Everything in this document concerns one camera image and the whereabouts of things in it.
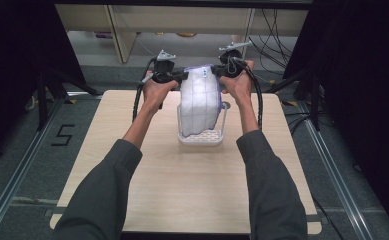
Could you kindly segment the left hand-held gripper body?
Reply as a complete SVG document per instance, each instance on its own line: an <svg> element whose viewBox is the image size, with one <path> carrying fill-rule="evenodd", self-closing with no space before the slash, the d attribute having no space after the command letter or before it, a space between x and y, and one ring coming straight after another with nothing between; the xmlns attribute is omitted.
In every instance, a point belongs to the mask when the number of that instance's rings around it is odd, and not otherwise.
<svg viewBox="0 0 389 240"><path fill-rule="evenodd" d="M154 60L154 69L152 79L159 84L168 83L176 80L173 73L175 55L161 50Z"/></svg>

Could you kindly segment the black metal stand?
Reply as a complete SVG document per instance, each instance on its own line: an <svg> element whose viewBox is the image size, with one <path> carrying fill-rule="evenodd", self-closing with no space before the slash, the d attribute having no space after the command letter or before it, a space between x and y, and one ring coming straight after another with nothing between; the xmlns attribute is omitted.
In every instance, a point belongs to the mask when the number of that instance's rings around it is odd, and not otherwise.
<svg viewBox="0 0 389 240"><path fill-rule="evenodd" d="M297 82L298 85L293 93L296 100L305 100L310 97L311 104L311 122L316 131L320 130L318 123L318 104L319 104L319 79L316 74L308 69L300 70L298 73L291 75L277 85L266 90L266 93L276 93L277 91Z"/></svg>
<svg viewBox="0 0 389 240"><path fill-rule="evenodd" d="M49 91L56 100L65 100L69 97L69 94L65 90L63 84L70 83L77 88L87 92L91 96L100 96L102 92L90 87L84 76L72 77L69 74L53 69L51 67L43 68L36 80L37 93L38 93L38 109L39 109L39 124L38 129L41 130L47 123L48 109L47 109L47 97L46 91Z"/></svg>

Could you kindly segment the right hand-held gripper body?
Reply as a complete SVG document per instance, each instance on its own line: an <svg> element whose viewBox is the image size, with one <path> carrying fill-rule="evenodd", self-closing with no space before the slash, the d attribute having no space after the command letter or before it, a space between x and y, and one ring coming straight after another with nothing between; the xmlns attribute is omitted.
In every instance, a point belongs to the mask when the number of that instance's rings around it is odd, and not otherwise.
<svg viewBox="0 0 389 240"><path fill-rule="evenodd" d="M231 43L227 46L221 47L220 51L223 51L223 54L219 57L221 65L224 69L219 71L226 71L228 77L234 78L237 77L245 66L245 61L242 53L239 51L240 48L250 46L251 42L244 43Z"/></svg>

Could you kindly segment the white wire rack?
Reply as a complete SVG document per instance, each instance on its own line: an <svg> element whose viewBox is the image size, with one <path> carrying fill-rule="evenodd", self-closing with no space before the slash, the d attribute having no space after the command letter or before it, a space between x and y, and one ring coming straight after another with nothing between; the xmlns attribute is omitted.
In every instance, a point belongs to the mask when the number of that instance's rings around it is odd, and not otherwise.
<svg viewBox="0 0 389 240"><path fill-rule="evenodd" d="M223 111L222 115L218 117L218 122L220 123L219 128L214 128L211 130L204 130L200 134L189 135L185 137L182 134L181 120L178 120L178 140L179 143L185 146L201 146L201 147L217 147L219 146L224 139L224 129L227 111L222 103L221 110Z"/></svg>

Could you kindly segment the beige wooden desk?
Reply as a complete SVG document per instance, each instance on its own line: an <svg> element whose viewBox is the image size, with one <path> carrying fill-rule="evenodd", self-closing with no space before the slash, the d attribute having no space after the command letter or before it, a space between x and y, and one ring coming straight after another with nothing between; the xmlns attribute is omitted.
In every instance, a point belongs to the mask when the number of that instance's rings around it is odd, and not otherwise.
<svg viewBox="0 0 389 240"><path fill-rule="evenodd" d="M81 4L55 8L67 31L109 32L121 63L128 61L138 32L221 34L241 43L250 35L297 37L307 15L305 10L253 8Z"/></svg>

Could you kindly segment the aluminium floor rail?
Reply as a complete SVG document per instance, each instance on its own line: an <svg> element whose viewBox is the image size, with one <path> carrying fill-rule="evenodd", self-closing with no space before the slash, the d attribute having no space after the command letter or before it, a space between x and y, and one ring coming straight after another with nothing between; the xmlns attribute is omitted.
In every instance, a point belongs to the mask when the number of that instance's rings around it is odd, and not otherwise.
<svg viewBox="0 0 389 240"><path fill-rule="evenodd" d="M334 158L318 129L318 121L310 118L306 121L306 126L356 236L359 240L374 240L374 236L368 227L364 215L359 209L358 204L336 166Z"/></svg>
<svg viewBox="0 0 389 240"><path fill-rule="evenodd" d="M52 123L55 120L55 117L60 110L61 106L64 104L64 99L55 100L50 110L47 114L47 120L44 125L36 131L28 149L21 158L19 164L17 165L15 171L10 177L7 185L0 195L0 223L3 220L13 197L15 196L17 190L19 189L21 183L23 182L29 168L31 167L39 149L48 134Z"/></svg>

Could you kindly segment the person's left hand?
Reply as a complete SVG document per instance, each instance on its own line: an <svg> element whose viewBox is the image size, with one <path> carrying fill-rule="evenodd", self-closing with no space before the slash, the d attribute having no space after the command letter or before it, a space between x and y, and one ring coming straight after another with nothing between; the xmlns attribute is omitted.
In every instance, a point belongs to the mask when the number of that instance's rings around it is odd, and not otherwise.
<svg viewBox="0 0 389 240"><path fill-rule="evenodd" d="M148 71L142 80L144 101L141 107L142 111L156 113L160 105L164 102L167 94L178 86L178 82L171 80L167 83L156 83L152 79L153 73Z"/></svg>

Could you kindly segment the black curtain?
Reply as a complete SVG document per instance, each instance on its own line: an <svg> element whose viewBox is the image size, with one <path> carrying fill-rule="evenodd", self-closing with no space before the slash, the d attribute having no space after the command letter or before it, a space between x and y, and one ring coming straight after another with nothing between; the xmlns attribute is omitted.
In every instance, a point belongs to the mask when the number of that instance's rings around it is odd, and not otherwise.
<svg viewBox="0 0 389 240"><path fill-rule="evenodd" d="M0 0L0 145L44 73L85 82L55 1Z"/></svg>
<svg viewBox="0 0 389 240"><path fill-rule="evenodd" d="M286 73L303 69L389 216L389 0L311 0Z"/></svg>

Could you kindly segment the black tape floor mark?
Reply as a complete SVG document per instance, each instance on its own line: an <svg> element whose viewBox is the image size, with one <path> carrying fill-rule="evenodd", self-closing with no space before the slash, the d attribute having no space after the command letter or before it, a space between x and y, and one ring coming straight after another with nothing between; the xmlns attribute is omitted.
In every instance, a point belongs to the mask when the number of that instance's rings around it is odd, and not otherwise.
<svg viewBox="0 0 389 240"><path fill-rule="evenodd" d="M56 134L56 137L59 139L59 142L53 142L52 146L55 147L67 146L73 137L72 134L67 133L67 130L73 127L74 124L62 124Z"/></svg>

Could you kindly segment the person's right hand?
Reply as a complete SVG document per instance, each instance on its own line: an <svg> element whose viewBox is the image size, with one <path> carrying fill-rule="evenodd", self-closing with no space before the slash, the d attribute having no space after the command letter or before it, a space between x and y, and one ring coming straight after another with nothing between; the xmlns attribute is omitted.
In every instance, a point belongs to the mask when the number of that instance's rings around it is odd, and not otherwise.
<svg viewBox="0 0 389 240"><path fill-rule="evenodd" d="M224 85L223 94L230 94L237 104L251 102L252 80L248 73L243 70L237 77L222 76L220 83Z"/></svg>

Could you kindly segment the white cloth with purple edge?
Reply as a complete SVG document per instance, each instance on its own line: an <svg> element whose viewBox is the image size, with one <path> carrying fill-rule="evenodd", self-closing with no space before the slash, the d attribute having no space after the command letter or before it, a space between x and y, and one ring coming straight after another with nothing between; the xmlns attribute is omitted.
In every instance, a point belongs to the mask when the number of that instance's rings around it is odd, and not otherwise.
<svg viewBox="0 0 389 240"><path fill-rule="evenodd" d="M184 69L188 78L180 87L179 115L183 137L215 128L221 112L220 82L211 65Z"/></svg>

